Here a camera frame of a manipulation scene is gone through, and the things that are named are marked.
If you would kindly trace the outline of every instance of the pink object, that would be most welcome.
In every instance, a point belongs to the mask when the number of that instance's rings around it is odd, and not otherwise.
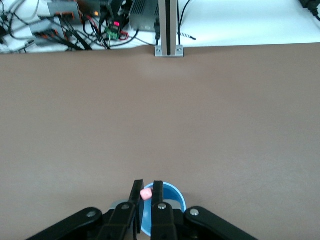
[[[146,188],[140,191],[140,196],[144,201],[147,201],[152,198],[152,189]]]

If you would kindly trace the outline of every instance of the power supply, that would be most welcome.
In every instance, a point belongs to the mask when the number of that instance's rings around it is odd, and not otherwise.
[[[133,0],[129,20],[134,30],[155,32],[157,19],[159,19],[158,0]]]

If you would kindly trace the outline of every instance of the metal post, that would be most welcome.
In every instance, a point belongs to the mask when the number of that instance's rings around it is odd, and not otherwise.
[[[155,47],[156,57],[183,57],[184,47],[177,45],[178,0],[159,0],[161,45]]]

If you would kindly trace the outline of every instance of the gray connector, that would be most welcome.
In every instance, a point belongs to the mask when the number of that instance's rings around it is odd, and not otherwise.
[[[73,24],[81,24],[78,4],[76,1],[55,0],[48,2],[50,16],[64,15],[72,13],[74,19],[70,20]]]
[[[57,32],[57,35],[61,38],[65,38],[65,34],[64,34],[64,31],[61,27],[61,24],[60,24],[60,20],[58,17],[55,17],[53,18],[53,20],[49,20],[49,19],[45,19],[39,23],[36,23],[36,24],[32,24],[30,25],[30,31],[32,33],[32,35],[36,35],[36,34],[39,34],[39,33],[43,33],[43,32],[46,32],[46,31],[50,31],[50,30],[53,30],[55,32]],[[41,38],[41,37],[34,37],[34,43],[37,45],[37,46],[47,46],[47,45],[51,45],[52,42],[44,39],[44,38]]]

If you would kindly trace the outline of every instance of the table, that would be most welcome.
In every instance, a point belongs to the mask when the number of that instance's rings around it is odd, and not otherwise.
[[[162,180],[261,240],[320,238],[320,44],[0,55],[0,239]]]

